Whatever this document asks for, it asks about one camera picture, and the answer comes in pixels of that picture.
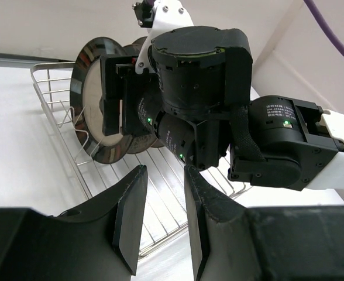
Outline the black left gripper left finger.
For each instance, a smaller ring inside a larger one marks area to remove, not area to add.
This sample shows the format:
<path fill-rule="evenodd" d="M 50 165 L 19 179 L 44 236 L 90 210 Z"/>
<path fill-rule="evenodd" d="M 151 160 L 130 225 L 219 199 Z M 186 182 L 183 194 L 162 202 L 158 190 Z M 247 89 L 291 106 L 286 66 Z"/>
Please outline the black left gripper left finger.
<path fill-rule="evenodd" d="M 55 276 L 134 276 L 147 193 L 147 168 L 138 165 L 118 183 L 56 219 Z"/>

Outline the black striped rim plate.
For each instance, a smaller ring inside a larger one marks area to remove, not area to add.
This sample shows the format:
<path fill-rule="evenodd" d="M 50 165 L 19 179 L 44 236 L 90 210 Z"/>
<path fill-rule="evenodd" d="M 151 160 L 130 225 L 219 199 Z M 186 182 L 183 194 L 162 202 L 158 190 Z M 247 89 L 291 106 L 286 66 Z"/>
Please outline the black striped rim plate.
<path fill-rule="evenodd" d="M 134 137 L 120 133 L 105 136 L 100 110 L 102 85 L 99 57 L 105 54 L 126 55 L 125 49 L 113 39 L 97 37 L 79 52 L 71 73 L 70 108 L 75 133 L 85 152 L 105 165 L 123 158 Z"/>

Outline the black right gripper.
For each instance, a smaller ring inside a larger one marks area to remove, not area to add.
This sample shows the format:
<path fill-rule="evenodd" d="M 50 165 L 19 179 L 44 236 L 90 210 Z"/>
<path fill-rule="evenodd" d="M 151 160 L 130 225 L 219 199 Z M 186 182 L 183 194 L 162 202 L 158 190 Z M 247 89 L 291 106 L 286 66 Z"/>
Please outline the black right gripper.
<path fill-rule="evenodd" d="M 158 93 L 158 78 L 145 70 L 135 72 L 135 56 L 115 54 L 99 58 L 102 85 L 102 132 L 105 136 L 145 136 L 152 132 L 147 118 L 139 116 L 142 98 Z"/>

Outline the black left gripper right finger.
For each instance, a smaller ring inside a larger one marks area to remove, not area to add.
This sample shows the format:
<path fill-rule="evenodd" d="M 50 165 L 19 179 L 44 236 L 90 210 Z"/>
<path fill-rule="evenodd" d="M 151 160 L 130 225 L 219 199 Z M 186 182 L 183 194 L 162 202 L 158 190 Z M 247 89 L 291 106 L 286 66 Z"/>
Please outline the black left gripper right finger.
<path fill-rule="evenodd" d="M 250 280 L 251 237 L 245 208 L 184 168 L 185 201 L 195 280 Z"/>

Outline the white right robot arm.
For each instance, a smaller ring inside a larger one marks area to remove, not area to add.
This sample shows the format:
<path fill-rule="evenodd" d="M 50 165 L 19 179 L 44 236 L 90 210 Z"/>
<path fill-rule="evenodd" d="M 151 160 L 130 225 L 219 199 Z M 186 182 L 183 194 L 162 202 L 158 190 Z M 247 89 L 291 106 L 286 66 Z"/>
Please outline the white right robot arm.
<path fill-rule="evenodd" d="M 228 179 L 253 186 L 344 190 L 344 114 L 267 95 L 252 100 L 252 56 L 239 29 L 164 32 L 135 57 L 103 54 L 103 133 L 150 135 L 198 170 L 230 156 Z"/>

